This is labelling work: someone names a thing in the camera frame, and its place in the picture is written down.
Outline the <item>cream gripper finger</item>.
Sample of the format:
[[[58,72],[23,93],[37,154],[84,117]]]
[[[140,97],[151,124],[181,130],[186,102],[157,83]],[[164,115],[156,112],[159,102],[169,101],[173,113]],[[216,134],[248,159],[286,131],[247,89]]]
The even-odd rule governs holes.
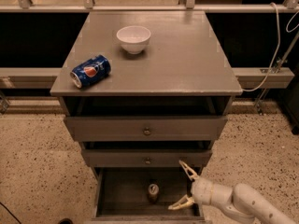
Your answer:
[[[194,204],[194,198],[193,197],[189,197],[188,195],[184,195],[177,202],[169,205],[168,209],[175,211],[175,210],[179,210],[179,209],[190,207],[193,204]]]
[[[199,178],[199,175],[185,161],[179,160],[178,163],[191,181],[195,181]]]

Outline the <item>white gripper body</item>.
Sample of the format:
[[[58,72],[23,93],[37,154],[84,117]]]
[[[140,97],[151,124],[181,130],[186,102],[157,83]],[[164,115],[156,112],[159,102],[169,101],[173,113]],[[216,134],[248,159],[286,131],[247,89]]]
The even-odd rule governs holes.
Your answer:
[[[191,194],[196,203],[226,207],[232,202],[233,189],[199,177],[192,182]]]

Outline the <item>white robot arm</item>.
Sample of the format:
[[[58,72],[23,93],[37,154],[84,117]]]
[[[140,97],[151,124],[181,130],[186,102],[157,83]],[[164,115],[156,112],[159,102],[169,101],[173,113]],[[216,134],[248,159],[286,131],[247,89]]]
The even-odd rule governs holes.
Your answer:
[[[184,195],[169,205],[169,210],[201,204],[218,208],[224,215],[240,224],[252,224],[255,218],[263,224],[297,224],[251,186],[239,183],[232,188],[216,184],[201,177],[186,162],[179,160],[178,163],[192,181],[191,195]]]

